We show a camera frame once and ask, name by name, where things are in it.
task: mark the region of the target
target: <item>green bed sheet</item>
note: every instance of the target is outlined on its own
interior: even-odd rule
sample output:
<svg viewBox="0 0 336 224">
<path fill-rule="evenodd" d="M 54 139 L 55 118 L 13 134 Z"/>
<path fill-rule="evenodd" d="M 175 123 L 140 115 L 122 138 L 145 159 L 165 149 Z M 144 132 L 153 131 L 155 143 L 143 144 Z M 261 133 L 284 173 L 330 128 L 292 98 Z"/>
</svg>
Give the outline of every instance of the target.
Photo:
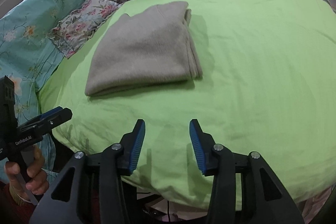
<svg viewBox="0 0 336 224">
<path fill-rule="evenodd" d="M 336 181 L 336 15 L 322 0 L 185 0 L 201 80 L 84 94 L 107 28 L 155 4 L 125 3 L 83 48 L 64 59 L 39 94 L 43 112 L 73 112 L 55 137 L 73 151 L 103 151 L 146 122 L 138 168 L 124 178 L 170 201 L 207 208 L 212 178 L 197 168 L 189 121 L 233 152 L 259 151 L 296 202 Z M 237 209 L 241 206 L 240 181 Z"/>
</svg>

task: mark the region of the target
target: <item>floral pillow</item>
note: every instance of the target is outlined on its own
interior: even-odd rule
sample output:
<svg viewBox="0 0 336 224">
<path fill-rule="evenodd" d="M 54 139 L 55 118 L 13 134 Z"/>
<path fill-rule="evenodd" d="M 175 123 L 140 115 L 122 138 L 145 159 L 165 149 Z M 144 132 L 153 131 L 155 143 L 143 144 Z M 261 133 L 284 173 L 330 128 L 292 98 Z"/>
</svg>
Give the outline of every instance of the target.
<svg viewBox="0 0 336 224">
<path fill-rule="evenodd" d="M 70 58 L 120 6 L 111 0 L 86 0 L 80 9 L 58 22 L 49 38 Z"/>
</svg>

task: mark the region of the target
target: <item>metal screw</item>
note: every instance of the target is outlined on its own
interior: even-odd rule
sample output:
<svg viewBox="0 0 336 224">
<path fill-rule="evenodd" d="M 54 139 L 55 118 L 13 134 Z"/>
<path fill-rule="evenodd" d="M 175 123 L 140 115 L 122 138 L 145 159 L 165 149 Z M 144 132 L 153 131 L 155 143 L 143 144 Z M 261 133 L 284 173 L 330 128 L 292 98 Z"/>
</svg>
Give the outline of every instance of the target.
<svg viewBox="0 0 336 224">
<path fill-rule="evenodd" d="M 213 148 L 216 150 L 216 151 L 221 151 L 224 149 L 224 146 L 222 146 L 221 144 L 219 143 L 216 143 Z"/>
<path fill-rule="evenodd" d="M 112 144 L 112 150 L 119 150 L 121 147 L 122 147 L 122 146 L 121 146 L 120 143 Z"/>
<path fill-rule="evenodd" d="M 77 159 L 81 159 L 84 156 L 84 152 L 82 151 L 78 151 L 75 153 L 75 158 Z"/>
<path fill-rule="evenodd" d="M 260 154 L 258 152 L 256 152 L 256 151 L 253 151 L 251 153 L 251 157 L 254 158 L 254 159 L 258 159 L 258 158 L 260 158 Z"/>
</svg>

